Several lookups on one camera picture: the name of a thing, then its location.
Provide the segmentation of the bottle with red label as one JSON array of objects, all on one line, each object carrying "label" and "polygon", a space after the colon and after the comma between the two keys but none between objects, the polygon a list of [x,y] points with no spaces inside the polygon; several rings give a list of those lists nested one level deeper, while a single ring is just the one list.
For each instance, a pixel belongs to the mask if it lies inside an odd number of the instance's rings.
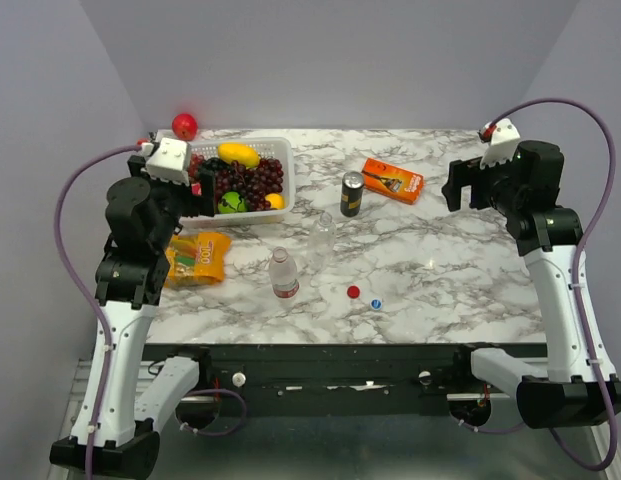
[{"label": "bottle with red label", "polygon": [[269,261],[268,268],[274,294],[287,299],[299,290],[298,270],[295,260],[283,247],[276,247]]}]

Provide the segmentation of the clear plastic bottle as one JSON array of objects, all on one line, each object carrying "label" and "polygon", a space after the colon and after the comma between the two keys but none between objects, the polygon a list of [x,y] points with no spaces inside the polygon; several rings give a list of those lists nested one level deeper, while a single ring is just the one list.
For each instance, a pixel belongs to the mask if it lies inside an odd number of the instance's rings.
[{"label": "clear plastic bottle", "polygon": [[308,237],[307,261],[313,272],[328,262],[336,240],[336,224],[330,213],[324,211],[314,221]]}]

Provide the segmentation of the red bottle cap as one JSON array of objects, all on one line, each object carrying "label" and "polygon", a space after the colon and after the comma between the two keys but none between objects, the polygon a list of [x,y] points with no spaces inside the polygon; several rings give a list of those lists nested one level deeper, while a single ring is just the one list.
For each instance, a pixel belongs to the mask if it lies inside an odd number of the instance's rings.
[{"label": "red bottle cap", "polygon": [[351,299],[356,299],[360,296],[360,289],[357,286],[352,285],[347,289],[347,295]]}]

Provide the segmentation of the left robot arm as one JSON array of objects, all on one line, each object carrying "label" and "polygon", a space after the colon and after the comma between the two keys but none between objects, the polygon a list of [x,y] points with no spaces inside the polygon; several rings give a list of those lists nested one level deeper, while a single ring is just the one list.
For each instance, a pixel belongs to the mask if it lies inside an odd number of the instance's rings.
[{"label": "left robot arm", "polygon": [[133,155],[130,175],[106,194],[110,228],[95,274],[96,288],[79,287],[98,328],[87,390],[68,437],[50,451],[52,464],[86,478],[146,479],[156,464],[160,434],[187,393],[204,393],[210,368],[192,355],[168,358],[143,393],[137,391],[147,333],[170,264],[166,250],[188,214],[210,213],[192,194],[190,156]]}]

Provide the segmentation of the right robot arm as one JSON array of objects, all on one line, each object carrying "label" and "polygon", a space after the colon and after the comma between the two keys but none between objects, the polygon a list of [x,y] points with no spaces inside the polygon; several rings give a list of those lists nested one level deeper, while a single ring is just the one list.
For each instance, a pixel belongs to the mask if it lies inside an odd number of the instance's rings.
[{"label": "right robot arm", "polygon": [[543,141],[523,141],[494,166],[479,158],[450,163],[442,188],[450,211],[493,208],[506,219],[533,281],[546,336],[547,366],[533,367],[503,349],[481,346],[454,362],[450,379],[470,392],[484,382],[515,399],[534,429],[600,425],[621,412],[621,380],[607,355],[587,291],[584,260],[574,258],[583,230],[578,214],[557,205],[564,156]]}]

